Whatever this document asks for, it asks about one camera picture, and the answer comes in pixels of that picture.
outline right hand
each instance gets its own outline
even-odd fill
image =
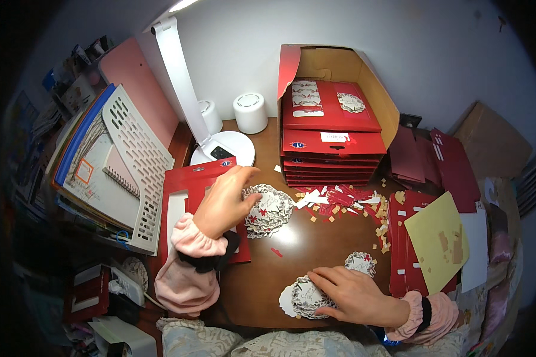
[[[320,307],[315,311],[318,315],[378,327],[399,327],[409,318],[409,303],[383,295],[373,278],[360,271],[342,266],[321,267],[309,271],[307,275],[338,306],[337,309]]]

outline yellow paper sheet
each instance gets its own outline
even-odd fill
[[[453,196],[447,191],[406,219],[405,227],[429,295],[441,291],[469,259],[469,241]]]

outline hand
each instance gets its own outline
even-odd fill
[[[242,189],[259,172],[256,167],[236,165],[216,178],[193,217],[201,232],[218,239],[250,213],[262,194],[251,194],[243,201]]]
[[[307,275],[338,306],[337,309],[320,307],[316,314],[378,327],[399,327],[409,318],[409,303],[383,295],[373,278],[360,271],[338,266],[316,268]]]

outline stack of round tags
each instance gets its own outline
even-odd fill
[[[286,224],[295,208],[294,201],[282,191],[269,184],[258,184],[242,190],[242,199],[253,193],[261,193],[262,199],[250,210],[244,219],[249,238],[272,236]]]
[[[345,260],[347,269],[358,270],[371,277],[375,274],[375,261],[368,253],[354,252]],[[281,293],[280,307],[286,315],[291,317],[305,317],[308,319],[325,319],[328,315],[316,315],[315,311],[320,307],[336,308],[336,303],[323,291],[321,291],[307,275],[296,279]]]

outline brown cardboard box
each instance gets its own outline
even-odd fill
[[[282,147],[282,97],[286,88],[298,78],[334,82],[356,82],[369,101],[381,126],[385,150],[399,127],[399,111],[383,87],[369,59],[361,51],[344,47],[282,45],[278,73],[278,147]]]
[[[516,177],[532,153],[532,147],[504,118],[477,102],[454,137],[465,147],[477,179]]]

